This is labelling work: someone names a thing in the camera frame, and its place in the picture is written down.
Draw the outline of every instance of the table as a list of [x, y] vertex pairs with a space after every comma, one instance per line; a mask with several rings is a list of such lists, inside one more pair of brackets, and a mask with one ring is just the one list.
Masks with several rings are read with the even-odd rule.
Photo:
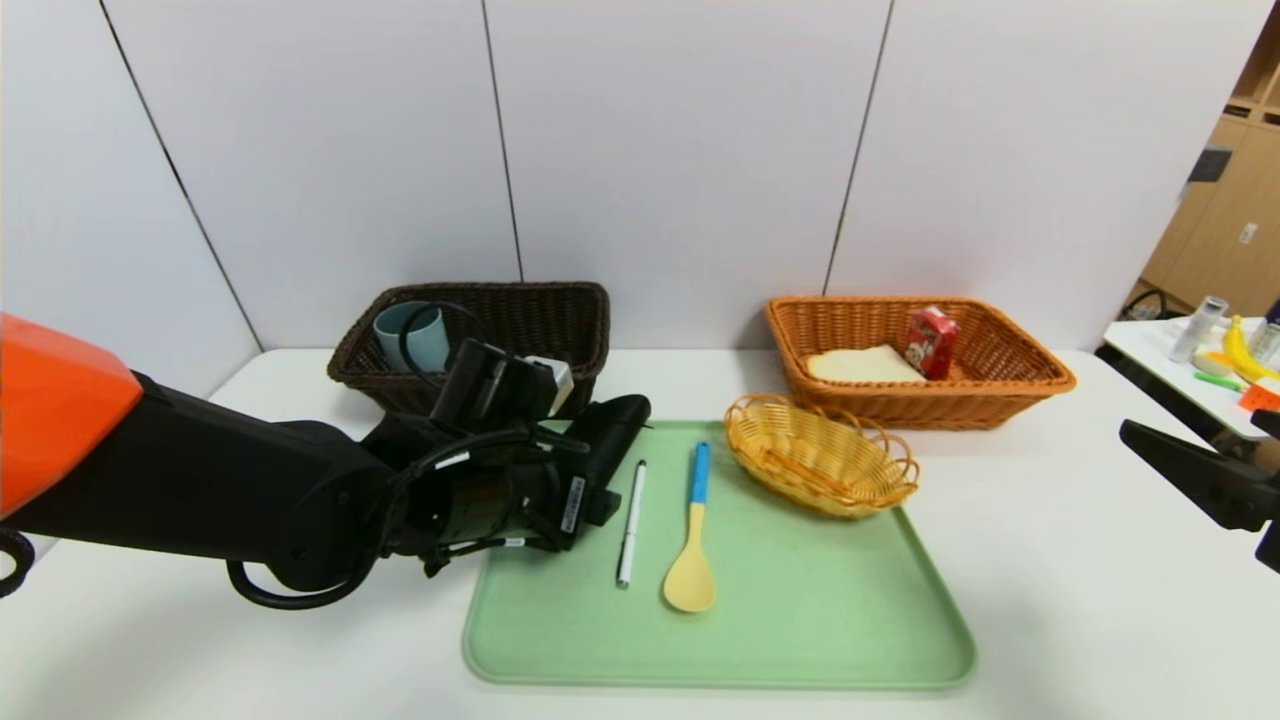
[[[1004, 428], [904, 433], [924, 468], [909, 514], [978, 642], [957, 689], [493, 685], [461, 656], [481, 557], [431, 580], [392, 559], [343, 602], [289, 614], [241, 600], [212, 560], [64, 541], [0, 601], [0, 717], [1274, 716], [1280, 577], [1253, 560], [1258, 537], [1219, 529], [1116, 437], [1124, 418], [1189, 430], [1092, 355], [1059, 356], [1079, 387]], [[358, 436], [379, 411], [325, 378], [328, 357], [268, 352], [214, 400]], [[613, 351], [595, 396], [718, 418], [749, 389], [783, 389], [773, 352]]]
[[[1258, 322], [1261, 322], [1260, 318], [1245, 320], [1245, 333], [1252, 333]], [[1169, 352], [1178, 340], [1178, 328], [1185, 327], [1185, 318], [1111, 323], [1102, 340], [1155, 375], [1161, 383], [1194, 402], [1197, 407], [1221, 423], [1235, 437], [1245, 442], [1270, 438], [1271, 436], [1249, 420], [1252, 413], [1236, 404], [1240, 393], [1197, 380], [1194, 365], [1174, 363], [1169, 359]], [[1221, 329], [1216, 329], [1208, 345], [1221, 347]]]

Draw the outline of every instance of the white pen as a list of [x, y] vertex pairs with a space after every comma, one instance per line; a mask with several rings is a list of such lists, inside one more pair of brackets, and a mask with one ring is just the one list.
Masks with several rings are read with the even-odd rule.
[[622, 557], [618, 559], [618, 587], [631, 587], [631, 562], [636, 555], [636, 529], [640, 527], [640, 496], [644, 495], [645, 464], [636, 465], [636, 482], [631, 486], [631, 507], [627, 510], [627, 534], [622, 536]]

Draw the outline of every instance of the orange wicker basket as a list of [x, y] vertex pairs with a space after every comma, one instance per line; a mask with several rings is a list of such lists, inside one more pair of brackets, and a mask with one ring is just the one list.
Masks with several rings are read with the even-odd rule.
[[[936, 305], [960, 325], [946, 380], [897, 383], [820, 380], [805, 360], [828, 350], [906, 348], [911, 313]], [[844, 411], [886, 427], [996, 428], [1075, 375], [991, 305], [964, 297], [777, 297], [767, 315], [782, 352], [787, 386], [804, 406]]]
[[920, 475], [902, 438], [845, 413], [827, 418], [799, 409], [778, 395], [740, 397], [724, 414], [724, 434], [756, 482], [836, 518], [865, 518], [901, 505]]

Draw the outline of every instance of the red juice box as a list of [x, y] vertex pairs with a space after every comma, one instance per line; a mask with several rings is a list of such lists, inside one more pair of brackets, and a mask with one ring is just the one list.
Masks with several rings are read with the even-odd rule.
[[955, 351], [956, 322], [933, 305], [911, 313], [906, 333], [906, 361], [931, 380], [945, 380]]

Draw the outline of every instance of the green tray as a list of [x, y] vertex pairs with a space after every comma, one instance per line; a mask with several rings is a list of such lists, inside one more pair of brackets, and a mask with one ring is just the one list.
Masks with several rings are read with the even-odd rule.
[[[641, 430], [604, 527], [570, 552], [495, 550], [463, 633], [495, 683], [937, 689], [964, 683], [973, 637], [901, 510], [849, 521], [767, 492], [735, 462], [721, 423]], [[717, 601], [662, 600], [685, 542], [694, 445], [712, 443], [703, 542]], [[630, 589], [614, 585], [635, 465], [648, 462]]]

